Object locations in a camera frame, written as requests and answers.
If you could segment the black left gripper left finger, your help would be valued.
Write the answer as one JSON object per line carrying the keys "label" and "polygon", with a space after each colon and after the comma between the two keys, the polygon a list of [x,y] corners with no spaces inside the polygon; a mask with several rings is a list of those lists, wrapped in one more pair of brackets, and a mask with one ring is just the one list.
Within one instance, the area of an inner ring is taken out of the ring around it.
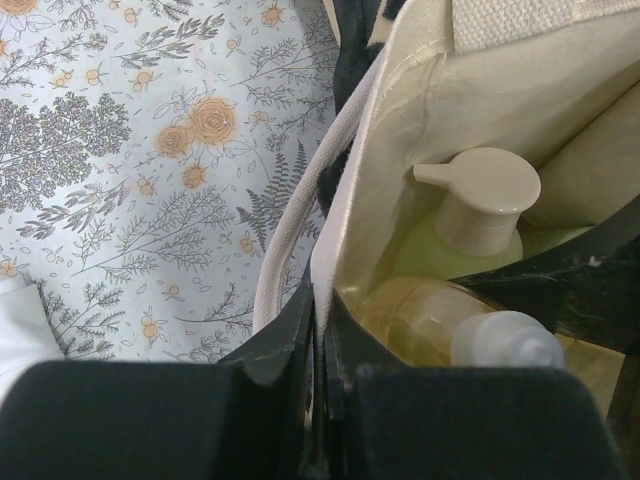
{"label": "black left gripper left finger", "polygon": [[294,479],[312,327],[302,283],[214,364],[50,361],[1,410],[5,479]]}

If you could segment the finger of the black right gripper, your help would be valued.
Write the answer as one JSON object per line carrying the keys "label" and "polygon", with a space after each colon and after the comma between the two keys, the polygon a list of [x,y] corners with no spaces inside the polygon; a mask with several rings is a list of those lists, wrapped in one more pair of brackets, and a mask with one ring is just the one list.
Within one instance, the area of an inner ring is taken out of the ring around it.
{"label": "finger of the black right gripper", "polygon": [[560,337],[569,369],[619,430],[639,427],[639,201],[523,261],[458,279]]}

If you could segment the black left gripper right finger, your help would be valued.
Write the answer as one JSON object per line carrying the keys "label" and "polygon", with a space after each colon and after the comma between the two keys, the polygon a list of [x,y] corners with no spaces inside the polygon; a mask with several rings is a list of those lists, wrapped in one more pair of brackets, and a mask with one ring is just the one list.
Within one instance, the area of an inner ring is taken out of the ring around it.
{"label": "black left gripper right finger", "polygon": [[334,300],[324,334],[333,479],[622,479],[596,404],[555,369],[402,364]]}

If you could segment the amber liquid clear bottle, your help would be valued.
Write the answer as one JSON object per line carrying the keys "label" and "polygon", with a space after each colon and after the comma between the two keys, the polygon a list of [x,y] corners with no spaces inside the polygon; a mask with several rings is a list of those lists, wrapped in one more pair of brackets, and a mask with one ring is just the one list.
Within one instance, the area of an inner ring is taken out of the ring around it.
{"label": "amber liquid clear bottle", "polygon": [[621,353],[552,333],[527,314],[441,280],[388,280],[353,316],[410,366],[565,369],[599,400],[612,394],[624,362]]}

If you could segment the green pump dispenser bottle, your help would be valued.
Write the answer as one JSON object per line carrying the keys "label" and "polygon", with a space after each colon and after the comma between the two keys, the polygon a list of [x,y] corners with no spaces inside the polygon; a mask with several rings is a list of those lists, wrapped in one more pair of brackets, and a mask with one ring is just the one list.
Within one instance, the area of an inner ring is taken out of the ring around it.
{"label": "green pump dispenser bottle", "polygon": [[403,233],[392,256],[372,280],[427,278],[453,281],[513,265],[591,230],[578,227],[518,229],[542,193],[536,169],[521,156],[477,147],[445,163],[419,163],[408,180],[441,198],[420,205],[417,222]]}

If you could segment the beige canvas tote bag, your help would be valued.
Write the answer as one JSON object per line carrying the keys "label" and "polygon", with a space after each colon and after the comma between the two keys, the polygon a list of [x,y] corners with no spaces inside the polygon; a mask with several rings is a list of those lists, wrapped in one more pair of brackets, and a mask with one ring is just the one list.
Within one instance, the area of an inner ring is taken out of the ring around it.
{"label": "beige canvas tote bag", "polygon": [[280,312],[286,262],[324,173],[338,169],[311,255],[318,333],[334,300],[355,320],[417,207],[441,198],[408,170],[477,147],[538,172],[542,193],[520,231],[593,228],[639,201],[638,3],[406,1],[277,225],[254,329]]}

